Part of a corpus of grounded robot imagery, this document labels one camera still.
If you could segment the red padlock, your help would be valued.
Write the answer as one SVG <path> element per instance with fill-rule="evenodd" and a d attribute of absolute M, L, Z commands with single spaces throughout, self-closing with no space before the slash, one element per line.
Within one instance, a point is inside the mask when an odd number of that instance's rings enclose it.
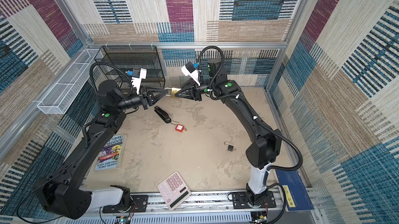
<path fill-rule="evenodd" d="M 180 124 L 177 121 L 172 121 L 171 124 L 173 124 L 175 126 L 175 131 L 177 131 L 177 132 L 182 133 L 187 130 L 187 128 L 184 125 Z"/>

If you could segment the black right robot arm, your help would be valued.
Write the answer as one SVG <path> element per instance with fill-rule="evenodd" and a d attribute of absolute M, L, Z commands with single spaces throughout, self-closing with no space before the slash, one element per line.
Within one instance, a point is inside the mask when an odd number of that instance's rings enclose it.
<path fill-rule="evenodd" d="M 251 164 L 246 198 L 250 207 L 259 207 L 269 194 L 270 186 L 267 185 L 267 179 L 270 171 L 296 171 L 302 167 L 303 156 L 289 139 L 279 130 L 273 130 L 256 113 L 237 82 L 228 79 L 224 63 L 225 55 L 219 47 L 205 47 L 195 64 L 189 62 L 182 67 L 182 72 L 190 79 L 181 89 L 173 89 L 172 95 L 194 101 L 201 101 L 203 95 L 208 95 L 212 100 L 221 101 L 235 114 L 251 141 L 251 145 L 246 149 L 246 157 Z M 296 165 L 274 165 L 280 154 L 282 142 L 288 144 L 296 153 Z"/>

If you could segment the brass padlock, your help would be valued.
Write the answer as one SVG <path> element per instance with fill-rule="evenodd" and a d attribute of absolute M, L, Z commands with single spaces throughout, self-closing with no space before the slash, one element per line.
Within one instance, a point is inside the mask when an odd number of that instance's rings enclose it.
<path fill-rule="evenodd" d="M 175 97 L 175 94 L 178 93 L 181 88 L 165 88 L 167 91 L 166 96 Z"/>

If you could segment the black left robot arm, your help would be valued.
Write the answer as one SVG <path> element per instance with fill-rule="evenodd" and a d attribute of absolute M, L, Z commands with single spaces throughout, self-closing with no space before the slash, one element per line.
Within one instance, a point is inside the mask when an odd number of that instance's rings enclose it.
<path fill-rule="evenodd" d="M 79 219 L 88 210 L 106 206 L 118 207 L 122 211 L 131 209 L 133 200 L 129 188 L 112 185 L 95 191 L 80 189 L 87 171 L 97 161 L 105 144 L 121 128 L 126 110 L 147 109 L 168 93 L 163 88 L 133 87 L 133 81 L 141 79 L 138 70 L 121 74 L 128 80 L 129 92 L 125 94 L 114 80 L 105 80 L 94 87 L 100 110 L 83 125 L 81 142 L 50 176 L 34 184 L 33 193 L 44 211 Z"/>

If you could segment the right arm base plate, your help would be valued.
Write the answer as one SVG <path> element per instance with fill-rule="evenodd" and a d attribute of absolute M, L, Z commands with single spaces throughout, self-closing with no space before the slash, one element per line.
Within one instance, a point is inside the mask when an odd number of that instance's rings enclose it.
<path fill-rule="evenodd" d="M 228 200 L 232 202 L 234 209 L 247 209 L 247 208 L 276 208 L 276 202 L 273 192 L 268 191 L 267 195 L 255 205 L 250 204 L 246 192 L 230 192 L 227 196 Z"/>

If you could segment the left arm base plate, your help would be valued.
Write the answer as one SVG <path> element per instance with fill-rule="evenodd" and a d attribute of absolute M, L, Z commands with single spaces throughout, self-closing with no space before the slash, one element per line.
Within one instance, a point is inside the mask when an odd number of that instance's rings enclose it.
<path fill-rule="evenodd" d="M 102 208 L 104 214 L 132 214 L 144 213 L 147 209 L 148 195 L 131 195 L 131 204 L 128 207 L 109 205 Z"/>

